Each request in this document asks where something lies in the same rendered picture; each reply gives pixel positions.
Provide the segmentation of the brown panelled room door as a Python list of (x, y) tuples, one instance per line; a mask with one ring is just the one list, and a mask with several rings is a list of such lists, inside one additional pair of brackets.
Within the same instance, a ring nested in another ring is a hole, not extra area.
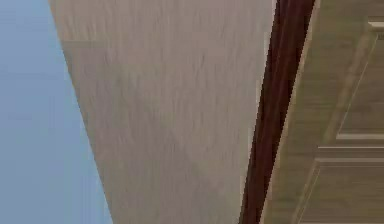
[(316, 0), (260, 224), (384, 224), (384, 0)]

